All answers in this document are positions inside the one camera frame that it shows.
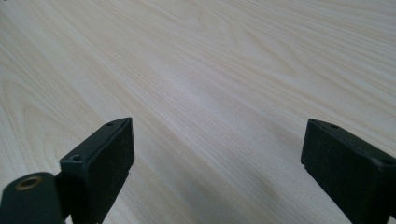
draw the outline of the wood grain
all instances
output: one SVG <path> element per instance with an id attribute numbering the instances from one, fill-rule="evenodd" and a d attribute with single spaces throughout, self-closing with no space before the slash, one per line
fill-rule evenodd
<path id="1" fill-rule="evenodd" d="M 106 223 L 348 223 L 308 118 L 396 156 L 396 2 L 0 2 L 0 187 L 134 118 Z"/>

